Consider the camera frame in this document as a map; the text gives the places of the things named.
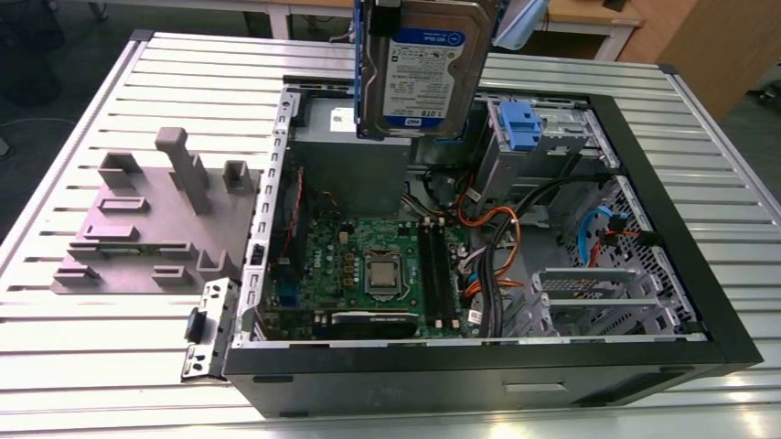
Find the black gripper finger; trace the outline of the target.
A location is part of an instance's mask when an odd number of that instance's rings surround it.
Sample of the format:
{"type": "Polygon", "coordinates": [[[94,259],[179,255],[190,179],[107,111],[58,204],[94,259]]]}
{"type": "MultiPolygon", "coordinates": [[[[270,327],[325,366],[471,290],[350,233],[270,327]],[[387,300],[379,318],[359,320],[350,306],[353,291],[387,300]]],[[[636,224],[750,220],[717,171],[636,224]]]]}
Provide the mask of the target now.
{"type": "Polygon", "coordinates": [[[373,3],[373,35],[393,37],[402,24],[402,1],[375,0],[373,3]]]}

